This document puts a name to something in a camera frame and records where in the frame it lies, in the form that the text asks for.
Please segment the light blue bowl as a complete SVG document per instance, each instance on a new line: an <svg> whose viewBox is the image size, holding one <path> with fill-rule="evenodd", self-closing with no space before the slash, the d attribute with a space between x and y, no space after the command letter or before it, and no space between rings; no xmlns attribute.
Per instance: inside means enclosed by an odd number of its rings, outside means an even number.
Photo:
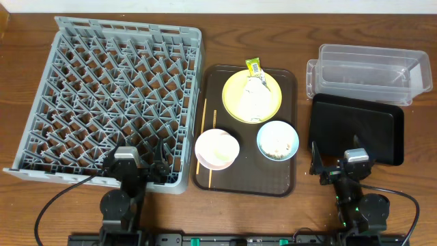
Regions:
<svg viewBox="0 0 437 246"><path fill-rule="evenodd" d="M300 140L295 128L283 121L264 124L256 137L259 151L272 161L286 161L298 152Z"/></svg>

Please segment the pink bowl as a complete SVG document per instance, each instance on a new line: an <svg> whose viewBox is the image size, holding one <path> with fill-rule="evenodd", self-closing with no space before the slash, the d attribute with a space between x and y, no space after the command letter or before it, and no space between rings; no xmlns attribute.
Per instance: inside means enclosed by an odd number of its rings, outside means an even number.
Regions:
<svg viewBox="0 0 437 246"><path fill-rule="evenodd" d="M210 129L200 134L195 142L195 156L207 169L228 168L240 153L238 140L221 129Z"/></svg>

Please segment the white napkin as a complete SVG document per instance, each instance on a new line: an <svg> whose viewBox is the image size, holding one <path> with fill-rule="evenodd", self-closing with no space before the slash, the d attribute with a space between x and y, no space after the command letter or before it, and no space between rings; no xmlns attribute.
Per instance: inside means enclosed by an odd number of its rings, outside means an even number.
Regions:
<svg viewBox="0 0 437 246"><path fill-rule="evenodd" d="M257 77L248 77L243 87L238 113L245 122L261 122L270 113L271 92Z"/></svg>

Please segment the yellow plate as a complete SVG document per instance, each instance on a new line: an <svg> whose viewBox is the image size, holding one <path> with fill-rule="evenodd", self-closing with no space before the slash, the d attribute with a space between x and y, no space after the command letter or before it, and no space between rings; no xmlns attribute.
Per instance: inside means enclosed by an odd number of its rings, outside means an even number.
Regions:
<svg viewBox="0 0 437 246"><path fill-rule="evenodd" d="M271 75L265 72L264 74L266 77L267 88L271 92L271 105L269 111L270 114L261 122L265 122L274 116L278 112L282 103L282 91L278 82ZM261 122L245 122L241 119L240 114L238 113L238 105L240 104L243 87L245 86L248 77L250 77L249 70L242 70L233 74L223 86L222 101L226 111L233 118L247 124L258 124Z"/></svg>

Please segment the yellow snack wrapper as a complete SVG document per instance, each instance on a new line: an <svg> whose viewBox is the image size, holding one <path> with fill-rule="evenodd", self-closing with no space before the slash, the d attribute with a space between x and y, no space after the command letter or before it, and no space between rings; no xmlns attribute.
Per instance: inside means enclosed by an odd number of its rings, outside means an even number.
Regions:
<svg viewBox="0 0 437 246"><path fill-rule="evenodd" d="M247 68L249 69L250 77L256 77L261 80L264 86L267 86L266 77L264 71L261 69L260 60L258 57L247 59L245 61Z"/></svg>

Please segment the white paper cup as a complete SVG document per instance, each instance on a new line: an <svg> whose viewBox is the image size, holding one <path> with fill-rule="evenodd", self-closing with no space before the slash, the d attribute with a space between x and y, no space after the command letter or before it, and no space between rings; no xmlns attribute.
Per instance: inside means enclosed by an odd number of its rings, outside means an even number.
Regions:
<svg viewBox="0 0 437 246"><path fill-rule="evenodd" d="M225 133L215 133L206 137L206 146L205 150L203 151L203 157L207 162L209 162L208 153L211 146L210 139L213 139L213 142L215 143L214 165L224 166L236 159L240 152L240 145L236 138Z"/></svg>

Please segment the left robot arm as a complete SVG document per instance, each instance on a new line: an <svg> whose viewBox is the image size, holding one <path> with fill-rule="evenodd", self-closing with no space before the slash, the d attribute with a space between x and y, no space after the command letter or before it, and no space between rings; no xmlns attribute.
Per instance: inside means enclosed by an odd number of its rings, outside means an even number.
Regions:
<svg viewBox="0 0 437 246"><path fill-rule="evenodd" d="M163 146L163 140L159 139L150 165L140 158L136 147L126 146L124 142L117 144L105 157L102 169L121 185L107 192L100 201L103 216L100 245L147 244L147 235L139 228L139 222L147 184L162 182L169 174Z"/></svg>

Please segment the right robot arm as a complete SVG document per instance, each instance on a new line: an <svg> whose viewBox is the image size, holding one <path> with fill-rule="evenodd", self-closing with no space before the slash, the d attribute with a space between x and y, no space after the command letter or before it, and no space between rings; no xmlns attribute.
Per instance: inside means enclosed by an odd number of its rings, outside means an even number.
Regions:
<svg viewBox="0 0 437 246"><path fill-rule="evenodd" d="M377 193L363 193L361 180L371 174L374 154L354 136L353 149L346 150L336 165L326 166L315 141L311 142L312 160L309 173L320 177L321 185L334 186L339 219L340 245L381 245L379 234L387 229L389 199Z"/></svg>

